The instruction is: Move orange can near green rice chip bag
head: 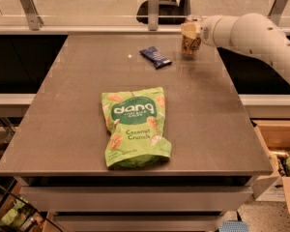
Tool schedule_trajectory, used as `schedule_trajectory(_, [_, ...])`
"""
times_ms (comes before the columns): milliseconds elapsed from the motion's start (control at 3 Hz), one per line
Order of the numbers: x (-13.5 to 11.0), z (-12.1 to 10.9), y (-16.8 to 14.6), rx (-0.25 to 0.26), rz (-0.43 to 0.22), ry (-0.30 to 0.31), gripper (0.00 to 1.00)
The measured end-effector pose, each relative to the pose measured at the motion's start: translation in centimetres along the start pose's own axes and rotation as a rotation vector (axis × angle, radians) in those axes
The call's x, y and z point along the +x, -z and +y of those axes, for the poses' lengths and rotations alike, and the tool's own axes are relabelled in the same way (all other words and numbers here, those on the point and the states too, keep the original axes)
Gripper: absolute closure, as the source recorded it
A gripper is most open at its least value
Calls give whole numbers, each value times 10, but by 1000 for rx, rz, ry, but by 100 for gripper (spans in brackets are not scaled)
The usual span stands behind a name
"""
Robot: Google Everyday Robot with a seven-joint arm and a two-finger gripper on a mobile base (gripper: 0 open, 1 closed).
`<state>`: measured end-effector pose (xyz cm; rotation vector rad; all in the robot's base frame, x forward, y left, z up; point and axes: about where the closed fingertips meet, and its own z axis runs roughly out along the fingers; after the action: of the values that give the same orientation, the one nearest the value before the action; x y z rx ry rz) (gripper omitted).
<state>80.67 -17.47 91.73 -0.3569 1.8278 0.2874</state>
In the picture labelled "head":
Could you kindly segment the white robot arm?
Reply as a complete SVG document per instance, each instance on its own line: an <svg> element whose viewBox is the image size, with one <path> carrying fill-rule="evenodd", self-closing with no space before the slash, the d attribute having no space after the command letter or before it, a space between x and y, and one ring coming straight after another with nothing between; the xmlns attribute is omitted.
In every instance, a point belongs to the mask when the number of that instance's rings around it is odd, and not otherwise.
<svg viewBox="0 0 290 232"><path fill-rule="evenodd" d="M205 45L261 60L290 85L290 40L261 14L213 15L187 21L181 24L181 33Z"/></svg>

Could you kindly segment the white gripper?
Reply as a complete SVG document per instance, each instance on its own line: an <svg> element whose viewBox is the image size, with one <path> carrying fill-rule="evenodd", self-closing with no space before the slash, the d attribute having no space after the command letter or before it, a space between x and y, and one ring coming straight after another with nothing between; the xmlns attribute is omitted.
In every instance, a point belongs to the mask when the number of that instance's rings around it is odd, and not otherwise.
<svg viewBox="0 0 290 232"><path fill-rule="evenodd" d="M205 45L213 47L230 46L231 29L238 18L229 15L207 17L201 26L197 22L186 22L181 25L181 33L190 39L201 39Z"/></svg>

